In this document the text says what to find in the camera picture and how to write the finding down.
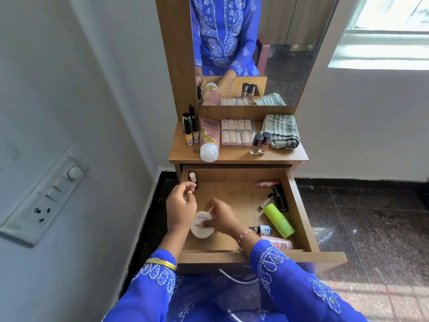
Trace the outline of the person's right hand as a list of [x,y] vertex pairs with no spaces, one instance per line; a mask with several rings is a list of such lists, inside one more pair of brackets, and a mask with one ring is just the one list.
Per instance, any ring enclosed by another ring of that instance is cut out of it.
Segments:
[[238,218],[234,214],[232,207],[224,201],[222,201],[221,221],[222,221],[221,229],[215,229],[215,231],[226,234],[232,237],[234,240],[235,240],[234,236],[237,235],[239,227],[244,227],[244,225],[242,225],[241,222],[239,222]]

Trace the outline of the person's left hand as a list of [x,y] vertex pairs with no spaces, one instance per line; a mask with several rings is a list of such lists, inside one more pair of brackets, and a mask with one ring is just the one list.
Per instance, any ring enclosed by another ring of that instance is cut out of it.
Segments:
[[194,205],[173,205],[172,191],[166,201],[167,230],[179,226],[190,227],[196,215],[197,204]]

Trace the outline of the white round cream jar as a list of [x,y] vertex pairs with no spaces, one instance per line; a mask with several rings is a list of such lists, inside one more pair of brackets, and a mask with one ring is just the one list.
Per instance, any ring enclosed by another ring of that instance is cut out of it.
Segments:
[[191,233],[199,239],[206,239],[214,233],[213,227],[205,227],[203,222],[211,220],[213,217],[210,212],[200,211],[196,213],[190,226]]

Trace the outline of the person's left forearm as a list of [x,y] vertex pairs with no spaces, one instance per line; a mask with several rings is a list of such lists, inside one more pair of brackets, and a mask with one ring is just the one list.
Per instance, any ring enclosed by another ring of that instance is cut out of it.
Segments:
[[180,259],[189,231],[190,227],[187,226],[179,226],[169,229],[157,250],[165,250],[169,252],[169,254],[174,258],[174,262],[177,263]]

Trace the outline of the person's right forearm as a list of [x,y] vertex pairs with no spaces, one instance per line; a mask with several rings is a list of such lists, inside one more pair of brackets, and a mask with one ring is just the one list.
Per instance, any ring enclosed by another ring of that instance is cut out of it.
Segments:
[[239,227],[238,233],[234,238],[249,258],[255,245],[263,240],[258,234],[251,231],[248,227]]

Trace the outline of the small clear roll-on vial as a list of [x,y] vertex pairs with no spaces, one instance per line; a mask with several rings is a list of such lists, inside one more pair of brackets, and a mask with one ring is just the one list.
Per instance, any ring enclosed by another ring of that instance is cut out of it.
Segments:
[[263,210],[266,206],[271,204],[271,201],[274,197],[275,195],[273,193],[270,193],[267,198],[258,206],[259,210]]

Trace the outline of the pink tube with white cap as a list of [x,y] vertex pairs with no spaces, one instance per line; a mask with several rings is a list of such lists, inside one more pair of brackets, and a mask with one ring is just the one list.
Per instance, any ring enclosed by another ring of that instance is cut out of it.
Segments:
[[204,162],[212,163],[218,159],[221,143],[221,122],[198,116],[200,125],[200,157]]

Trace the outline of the green stick tube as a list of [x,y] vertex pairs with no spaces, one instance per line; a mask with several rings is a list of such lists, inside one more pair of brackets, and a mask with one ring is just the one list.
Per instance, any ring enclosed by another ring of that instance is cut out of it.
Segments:
[[286,217],[282,212],[277,209],[274,204],[269,204],[263,209],[263,213],[273,224],[274,228],[281,235],[282,238],[287,239],[293,234],[295,234],[296,230],[289,223]]

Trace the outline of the black mascara tube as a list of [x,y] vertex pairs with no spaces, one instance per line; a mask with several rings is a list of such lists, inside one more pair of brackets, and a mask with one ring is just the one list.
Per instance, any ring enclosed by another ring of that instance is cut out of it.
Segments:
[[273,189],[273,194],[275,196],[277,209],[280,212],[288,212],[289,206],[287,204],[287,200],[286,200],[282,185],[276,184],[272,187],[272,189]]

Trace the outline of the gold bangle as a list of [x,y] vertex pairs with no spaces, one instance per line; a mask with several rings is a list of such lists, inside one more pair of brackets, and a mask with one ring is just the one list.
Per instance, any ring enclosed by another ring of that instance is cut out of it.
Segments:
[[176,271],[177,270],[177,266],[170,263],[169,261],[166,260],[162,260],[159,258],[149,258],[146,260],[145,264],[155,264],[155,265],[161,265],[164,266],[172,271]]

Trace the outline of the clear box of press-on nails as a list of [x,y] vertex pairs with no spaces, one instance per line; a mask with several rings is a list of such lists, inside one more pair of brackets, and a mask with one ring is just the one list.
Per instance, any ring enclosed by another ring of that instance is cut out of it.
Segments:
[[256,135],[251,118],[222,118],[221,145],[223,147],[250,147]]

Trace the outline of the green striped folded towel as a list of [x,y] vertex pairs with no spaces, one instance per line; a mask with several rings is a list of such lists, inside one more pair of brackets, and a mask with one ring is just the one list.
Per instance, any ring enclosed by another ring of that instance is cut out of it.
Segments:
[[294,150],[301,143],[296,120],[290,114],[267,114],[261,132],[271,134],[273,149]]

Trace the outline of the blue embroidered kurta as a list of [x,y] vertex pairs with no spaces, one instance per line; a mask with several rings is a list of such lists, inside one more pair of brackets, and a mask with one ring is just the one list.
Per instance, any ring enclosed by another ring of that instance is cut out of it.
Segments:
[[102,322],[368,322],[267,240],[254,246],[250,264],[253,285],[144,264]]

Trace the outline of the wooden dressing table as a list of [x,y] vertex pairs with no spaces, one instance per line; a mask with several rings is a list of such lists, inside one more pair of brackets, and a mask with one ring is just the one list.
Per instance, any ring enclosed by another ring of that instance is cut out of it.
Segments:
[[226,96],[223,96],[217,85],[221,81],[218,77],[210,76],[202,93],[198,95],[189,0],[155,2],[178,116],[169,162],[174,164],[180,181],[184,165],[283,165],[289,167],[293,174],[298,165],[307,163],[308,156],[302,142],[294,150],[273,149],[269,146],[264,155],[251,155],[251,147],[223,147],[220,143],[218,159],[212,163],[201,159],[200,143],[187,145],[182,114],[189,112],[190,104],[195,106],[197,120],[199,115],[217,121],[222,118],[251,118],[255,122],[256,134],[261,133],[267,114],[294,115],[298,106],[255,104],[256,100],[264,97],[259,95],[255,87],[265,87],[266,77],[249,78],[251,84],[243,83],[246,79],[239,78],[241,89],[237,89],[237,82],[229,82],[226,84]]

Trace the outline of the dressing table mirror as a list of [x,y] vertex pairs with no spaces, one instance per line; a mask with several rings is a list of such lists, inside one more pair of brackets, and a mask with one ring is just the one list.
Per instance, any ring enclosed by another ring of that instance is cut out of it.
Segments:
[[296,106],[339,0],[189,0],[197,94],[208,77],[251,84]]

